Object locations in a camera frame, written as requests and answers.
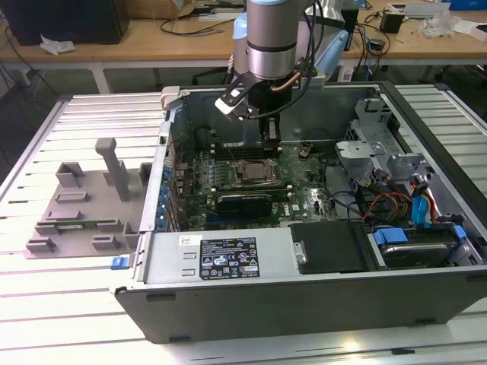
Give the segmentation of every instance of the white sticker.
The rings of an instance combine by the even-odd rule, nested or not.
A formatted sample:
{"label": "white sticker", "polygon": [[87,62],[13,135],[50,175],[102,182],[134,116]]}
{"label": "white sticker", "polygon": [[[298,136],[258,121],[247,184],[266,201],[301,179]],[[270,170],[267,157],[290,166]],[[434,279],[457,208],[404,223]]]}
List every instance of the white sticker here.
{"label": "white sticker", "polygon": [[193,234],[192,236],[180,236],[180,246],[199,246],[203,236]]}

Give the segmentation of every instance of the warning label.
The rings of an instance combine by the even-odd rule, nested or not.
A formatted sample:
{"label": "warning label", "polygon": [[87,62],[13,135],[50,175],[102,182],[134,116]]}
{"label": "warning label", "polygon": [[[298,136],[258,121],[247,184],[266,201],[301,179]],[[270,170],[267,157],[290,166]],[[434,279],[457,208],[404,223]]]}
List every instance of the warning label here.
{"label": "warning label", "polygon": [[258,278],[255,237],[203,240],[199,277],[203,280]]}

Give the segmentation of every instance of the floor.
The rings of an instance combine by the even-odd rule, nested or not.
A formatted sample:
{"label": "floor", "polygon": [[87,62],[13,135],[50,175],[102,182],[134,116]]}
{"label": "floor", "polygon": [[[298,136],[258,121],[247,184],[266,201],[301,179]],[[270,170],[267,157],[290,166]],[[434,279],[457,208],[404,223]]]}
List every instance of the floor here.
{"label": "floor", "polygon": [[[435,83],[434,68],[425,80]],[[391,66],[387,71],[380,70],[375,80],[390,80],[394,84],[417,84],[423,67]],[[161,69],[164,86],[190,85],[191,77],[204,68]],[[43,83],[39,77],[31,75],[28,88],[18,87],[0,99],[0,182],[8,175],[28,145],[30,139],[43,123],[43,120],[57,100],[57,96]],[[89,71],[48,71],[44,78],[60,94],[97,94],[97,87]],[[115,93],[153,92],[154,74],[151,69],[142,70],[110,70],[108,78]],[[360,70],[356,81],[363,81],[365,72]],[[463,66],[454,66],[444,73],[443,81],[476,113],[487,119],[487,87],[482,86],[482,78]],[[212,75],[200,79],[200,84],[219,84],[221,75]]]}

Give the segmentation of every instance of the black cable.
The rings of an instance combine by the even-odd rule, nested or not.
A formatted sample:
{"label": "black cable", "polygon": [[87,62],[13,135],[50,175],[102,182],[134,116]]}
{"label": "black cable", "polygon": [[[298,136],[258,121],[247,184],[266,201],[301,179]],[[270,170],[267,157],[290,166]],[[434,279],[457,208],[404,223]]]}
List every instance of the black cable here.
{"label": "black cable", "polygon": [[375,77],[375,75],[377,74],[377,71],[379,70],[379,67],[380,67],[380,59],[389,52],[390,45],[391,45],[390,38],[389,38],[389,36],[386,33],[384,33],[379,28],[374,27],[373,25],[370,25],[370,24],[359,24],[359,26],[372,28],[372,29],[376,30],[378,33],[381,33],[387,39],[387,48],[386,49],[383,49],[383,50],[381,50],[378,53],[372,52],[371,50],[367,49],[367,52],[369,52],[371,55],[377,57],[377,64],[376,64],[375,72],[372,74],[372,77],[371,77],[371,80],[373,80],[374,77]]}
{"label": "black cable", "polygon": [[367,45],[366,45],[365,33],[364,33],[365,29],[363,27],[361,28],[361,25],[359,23],[357,23],[355,26],[358,29],[358,33],[360,34],[360,39],[362,41],[362,54],[360,55],[360,59],[358,60],[357,67],[355,67],[355,70],[352,73],[352,77],[350,78],[351,81],[353,81],[354,77],[357,75],[360,65],[362,64],[362,59],[364,59],[365,54],[367,52],[366,51]]}
{"label": "black cable", "polygon": [[163,32],[165,33],[169,33],[169,34],[173,34],[174,36],[181,36],[181,37],[194,37],[194,36],[205,36],[205,35],[210,35],[210,34],[214,34],[215,32],[211,32],[211,33],[208,33],[209,30],[212,30],[216,27],[220,27],[221,25],[223,24],[226,24],[226,23],[230,23],[231,21],[235,21],[235,19],[230,19],[228,21],[222,21],[218,24],[213,24],[209,27],[206,27],[206,28],[202,28],[202,29],[199,29],[199,30],[195,30],[193,32],[185,32],[185,33],[180,33],[180,32],[174,32],[172,30],[168,30],[168,29],[164,29],[164,25],[166,25],[167,23],[173,21],[172,19],[168,20],[168,21],[165,21],[164,23],[161,24],[161,26],[159,27]]}
{"label": "black cable", "polygon": [[312,78],[311,73],[313,71],[314,57],[316,54],[316,48],[314,45],[314,25],[316,24],[316,8],[314,8],[314,10],[313,10],[313,18],[314,18],[314,23],[313,23],[313,25],[311,25],[310,20],[307,18],[307,14],[304,13],[304,19],[305,19],[307,27],[310,31],[310,38],[308,40],[308,42],[309,42],[308,46],[311,45],[310,46],[310,48],[311,48],[311,60],[308,63],[309,72],[308,72],[307,80],[306,80],[306,83],[304,84],[303,88],[301,89],[301,92],[298,94],[298,96],[295,99],[293,99],[289,103],[286,103],[285,105],[279,107],[278,109],[273,110],[272,112],[259,114],[257,116],[245,115],[245,116],[243,116],[245,119],[261,119],[261,118],[268,118],[270,116],[274,116],[274,115],[279,114],[280,112],[286,110],[290,106],[295,105],[304,96],[304,94],[306,93],[307,89],[309,88],[309,86],[311,84],[311,78]]}
{"label": "black cable", "polygon": [[47,82],[43,77],[42,75],[37,71],[35,70],[29,62],[27,62],[25,60],[24,57],[22,57],[22,55],[17,51],[17,49],[15,48],[15,45],[12,43],[10,37],[8,36],[8,30],[10,30],[10,26],[7,26],[5,28],[5,37],[7,38],[7,41],[8,41],[8,44],[10,45],[10,47],[12,48],[12,50],[15,52],[15,54],[18,56],[19,59],[21,59],[21,61],[28,67],[30,68],[32,71],[34,71],[36,73],[37,76],[39,76],[39,78],[43,81],[44,84],[46,84],[46,86],[51,89],[51,91],[56,94],[58,97],[60,96],[59,93],[56,91],[56,89],[54,87],[51,86],[51,84],[49,82]]}

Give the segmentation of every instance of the motherboard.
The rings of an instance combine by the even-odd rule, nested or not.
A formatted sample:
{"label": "motherboard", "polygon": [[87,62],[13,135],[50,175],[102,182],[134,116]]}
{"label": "motherboard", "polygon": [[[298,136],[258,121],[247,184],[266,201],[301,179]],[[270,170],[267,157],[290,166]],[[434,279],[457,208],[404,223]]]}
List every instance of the motherboard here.
{"label": "motherboard", "polygon": [[240,158],[230,151],[182,154],[175,163],[180,230],[287,227],[338,220],[323,186],[323,155],[285,145],[279,158]]}

